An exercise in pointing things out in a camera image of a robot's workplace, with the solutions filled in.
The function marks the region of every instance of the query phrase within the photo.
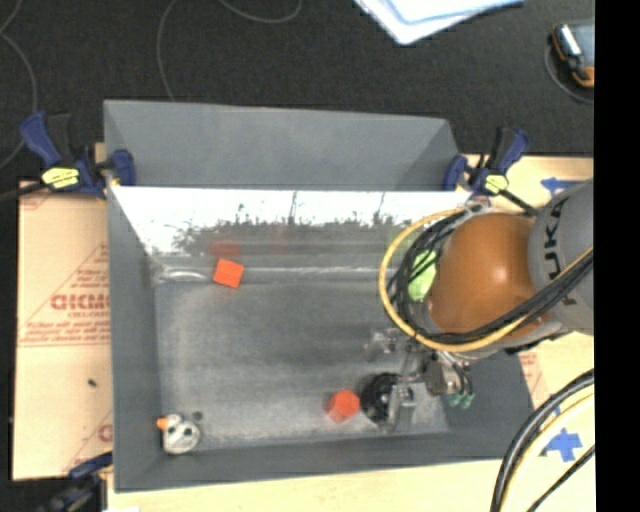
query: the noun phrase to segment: cardboard sheet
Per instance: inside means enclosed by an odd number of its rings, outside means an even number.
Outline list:
[[[532,204],[551,195],[541,178],[581,180],[587,158],[526,157],[510,171],[511,188]],[[106,208],[102,201],[48,192],[20,207],[19,305],[14,479],[64,475],[74,464],[111,449],[111,369],[108,339]],[[593,366],[593,338],[570,335],[522,354],[534,404]],[[595,438],[593,417],[573,429],[584,450]],[[537,488],[567,467],[559,452],[532,468]],[[499,461],[374,471],[145,493],[110,492],[114,509],[164,510],[486,510]],[[595,510],[591,461],[549,510]]]

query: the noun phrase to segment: black cable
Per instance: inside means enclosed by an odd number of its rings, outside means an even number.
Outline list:
[[[42,190],[46,187],[47,185],[45,185],[44,183],[32,183],[31,185],[25,185],[24,187],[17,188],[15,190],[9,190],[8,192],[0,194],[0,204],[12,199],[18,199],[21,196],[30,194],[31,192],[36,192],[38,190]]]
[[[171,101],[176,101],[176,98],[173,94],[173,91],[171,90],[171,87],[169,86],[169,80],[167,79],[167,75],[164,70],[164,61],[162,59],[162,35],[164,33],[164,26],[167,22],[167,18],[169,17],[169,13],[175,7],[178,1],[179,0],[171,0],[169,5],[167,5],[164,12],[162,13],[162,17],[160,18],[160,24],[158,25],[158,33],[156,34],[156,64],[158,66],[158,71],[160,72],[160,79],[162,80],[164,90]],[[241,11],[237,7],[234,7],[233,5],[226,2],[226,0],[217,0],[217,2],[220,5],[222,5],[225,9],[228,9],[229,11],[237,14],[238,16],[246,20],[253,21],[254,23],[262,23],[265,25],[277,25],[281,23],[287,23],[289,21],[292,21],[294,18],[296,18],[298,14],[300,14],[300,11],[302,10],[303,0],[298,0],[298,3],[296,4],[295,9],[290,14],[287,14],[282,18],[262,18],[259,16],[254,16],[253,14],[249,14],[244,11]]]
[[[16,1],[13,11],[11,11],[11,14],[9,14],[9,17],[0,26],[0,39],[2,39],[5,43],[7,43],[9,47],[11,47],[13,51],[15,51],[18,54],[18,57],[22,61],[25,69],[27,70],[27,73],[29,74],[29,80],[31,81],[31,94],[32,94],[31,113],[33,114],[38,110],[38,82],[33,72],[33,68],[31,67],[31,63],[29,62],[29,59],[27,58],[25,53],[22,51],[20,46],[18,46],[18,44],[13,39],[11,39],[8,35],[4,33],[7,27],[18,15],[18,11],[22,7],[22,1],[23,0]],[[16,155],[20,152],[23,146],[24,146],[24,141],[20,140],[20,142],[13,148],[11,153],[9,153],[9,156],[5,158],[2,162],[0,162],[0,171],[4,169],[7,165],[9,165],[9,163],[16,157]]]
[[[594,444],[585,453],[583,453],[582,457],[580,457],[576,462],[574,462],[571,465],[571,467],[567,471],[565,471],[565,473],[560,478],[558,478],[558,480],[556,480],[556,482],[551,487],[549,487],[549,489],[547,489],[547,491],[533,503],[533,505],[531,505],[527,509],[527,512],[535,512],[536,510],[538,510],[538,507],[542,504],[542,502],[546,500],[549,496],[551,496],[551,494],[553,494],[555,491],[557,491],[558,488],[562,484],[564,484],[567,480],[569,480],[569,478],[571,478],[576,471],[578,471],[582,466],[584,466],[587,462],[589,462],[591,458],[595,455],[595,453],[596,453],[596,445]]]
[[[513,470],[522,453],[535,438],[537,430],[562,402],[594,383],[595,370],[592,368],[576,377],[557,393],[552,394],[520,427],[502,459],[493,491],[490,512],[499,512],[506,484],[511,479]]]

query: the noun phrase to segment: gray box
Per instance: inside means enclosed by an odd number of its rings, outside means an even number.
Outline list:
[[[220,187],[324,191],[318,193],[330,211],[329,198],[339,195],[332,190],[377,190],[390,201],[403,190],[439,188],[443,166],[456,153],[446,121],[386,121],[337,112],[105,104],[108,151],[133,153],[141,185],[214,187],[200,193],[216,201]],[[398,371],[397,357],[372,365],[361,348],[370,328],[390,326],[375,268],[407,219],[376,223],[369,211],[314,225],[297,210],[293,221],[239,216],[205,225],[194,223],[193,209],[180,208],[190,204],[181,192],[148,187],[109,194],[116,490],[502,457],[531,412],[520,364],[503,354],[474,365],[470,409],[449,409],[425,395],[408,435],[384,434],[362,415],[333,425],[322,412],[331,392],[355,387],[370,373]],[[442,195],[406,194],[418,206],[425,198],[425,214],[435,207],[429,197]],[[246,266],[238,289],[214,285],[206,275],[222,253],[174,244],[174,254],[160,247],[159,232],[141,227],[154,217],[161,223],[160,213],[146,222],[136,215],[145,205],[170,209],[163,197],[187,212],[175,214],[175,232],[199,230],[209,237],[205,247],[232,242],[237,252],[230,257]],[[142,207],[131,206],[136,201]],[[228,215],[237,214],[229,204]],[[290,211],[288,202],[283,207]],[[201,272],[206,282],[162,278],[175,269]],[[166,454],[156,418],[195,411],[202,414],[201,443],[189,454]]]

